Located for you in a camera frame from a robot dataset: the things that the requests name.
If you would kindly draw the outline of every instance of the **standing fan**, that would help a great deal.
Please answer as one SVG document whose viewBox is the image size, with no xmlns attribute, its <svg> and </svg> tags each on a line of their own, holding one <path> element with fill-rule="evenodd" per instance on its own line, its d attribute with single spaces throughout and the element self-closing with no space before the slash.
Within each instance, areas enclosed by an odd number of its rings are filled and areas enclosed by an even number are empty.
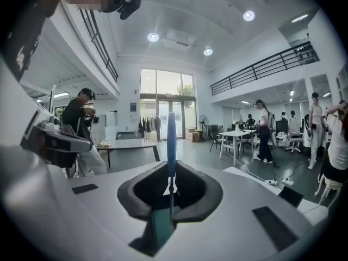
<svg viewBox="0 0 348 261">
<path fill-rule="evenodd" d="M 199 118 L 199 123 L 201 124 L 202 131 L 204 132 L 204 128 L 206 129 L 206 137 L 208 137 L 208 125 L 209 125 L 209 120 L 205 115 L 201 115 Z"/>
</svg>

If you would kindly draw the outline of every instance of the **cardboard box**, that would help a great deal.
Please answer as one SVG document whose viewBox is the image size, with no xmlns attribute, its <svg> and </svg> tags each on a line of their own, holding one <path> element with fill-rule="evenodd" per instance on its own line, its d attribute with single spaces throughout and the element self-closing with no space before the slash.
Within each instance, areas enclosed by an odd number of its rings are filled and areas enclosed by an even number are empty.
<svg viewBox="0 0 348 261">
<path fill-rule="evenodd" d="M 199 142 L 199 141 L 200 141 L 200 134 L 192 133 L 192 142 Z"/>
<path fill-rule="evenodd" d="M 192 139 L 193 139 L 192 134 L 193 133 L 196 133 L 195 128 L 187 128 L 185 131 L 185 138 L 192 141 Z"/>
</svg>

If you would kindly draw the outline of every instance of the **desk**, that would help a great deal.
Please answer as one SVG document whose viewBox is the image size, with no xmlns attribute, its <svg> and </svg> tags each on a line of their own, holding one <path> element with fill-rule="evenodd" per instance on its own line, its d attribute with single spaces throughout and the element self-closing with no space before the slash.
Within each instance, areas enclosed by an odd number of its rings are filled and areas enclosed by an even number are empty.
<svg viewBox="0 0 348 261">
<path fill-rule="evenodd" d="M 108 152 L 108 163 L 109 169 L 111 169 L 110 165 L 110 152 L 113 150 L 130 150 L 130 149 L 143 149 L 143 148 L 151 148 L 153 149 L 154 158 L 156 161 L 160 161 L 158 151 L 157 151 L 157 142 L 152 139 L 124 139 L 124 140 L 115 140 L 112 142 L 110 147 L 98 147 L 96 146 L 98 152 L 99 151 L 107 151 Z"/>
<path fill-rule="evenodd" d="M 265 182 L 262 182 L 259 179 L 256 179 L 256 178 L 252 177 L 251 175 L 249 175 L 249 174 L 247 174 L 247 173 L 245 173 L 245 172 L 243 172 L 235 167 L 229 167 L 229 168 L 225 169 L 224 171 L 252 179 L 252 180 L 260 183 L 261 185 L 263 185 L 265 188 L 272 191 L 276 195 L 278 195 L 281 192 L 280 189 L 278 189 L 272 185 L 266 184 Z M 313 203 L 313 202 L 305 200 L 305 199 L 302 199 L 297 210 L 301 214 L 303 214 L 306 217 L 306 219 L 313 226 L 318 224 L 322 220 L 326 219 L 327 215 L 328 215 L 328 208 L 327 207 L 322 206 L 322 205 L 318 205 L 316 203 Z"/>
<path fill-rule="evenodd" d="M 253 139 L 254 139 L 254 132 L 256 130 L 254 129 L 244 129 L 244 131 L 239 131 L 239 130 L 233 130 L 231 132 L 225 132 L 225 133 L 219 133 L 219 135 L 222 136 L 222 141 L 221 141 L 221 151 L 220 151 L 220 159 L 222 155 L 222 150 L 223 148 L 231 148 L 233 149 L 233 164 L 235 164 L 235 156 L 237 155 L 237 137 L 243 136 L 243 135 L 251 135 L 251 154 L 254 154 L 254 147 L 253 147 Z M 226 140 L 226 137 L 232 136 L 233 137 L 233 146 L 224 144 L 223 142 Z"/>
</svg>

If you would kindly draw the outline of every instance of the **white pants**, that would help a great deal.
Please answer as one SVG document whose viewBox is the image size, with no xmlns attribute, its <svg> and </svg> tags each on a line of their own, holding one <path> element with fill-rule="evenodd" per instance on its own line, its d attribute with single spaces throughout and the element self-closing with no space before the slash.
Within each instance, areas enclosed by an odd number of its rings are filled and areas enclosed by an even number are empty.
<svg viewBox="0 0 348 261">
<path fill-rule="evenodd" d="M 103 175 L 107 173 L 107 166 L 94 145 L 91 151 L 79 153 L 78 164 L 80 177 L 89 176 L 89 168 L 95 175 Z"/>
<path fill-rule="evenodd" d="M 316 125 L 316 129 L 312 130 L 312 144 L 310 146 L 310 165 L 315 164 L 316 152 L 321 145 L 321 135 L 322 135 L 322 126 Z"/>
</svg>

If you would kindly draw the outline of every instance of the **glass door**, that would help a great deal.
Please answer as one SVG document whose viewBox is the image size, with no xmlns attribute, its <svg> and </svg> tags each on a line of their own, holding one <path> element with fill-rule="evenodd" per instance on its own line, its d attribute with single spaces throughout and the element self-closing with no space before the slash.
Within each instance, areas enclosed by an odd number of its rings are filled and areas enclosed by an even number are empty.
<svg viewBox="0 0 348 261">
<path fill-rule="evenodd" d="M 167 123 L 169 112 L 175 114 L 175 126 L 176 126 L 176 137 L 183 137 L 183 118 L 182 118 L 182 104 L 181 102 L 175 101 L 158 101 L 158 115 L 161 119 L 161 138 L 167 139 Z"/>
</svg>

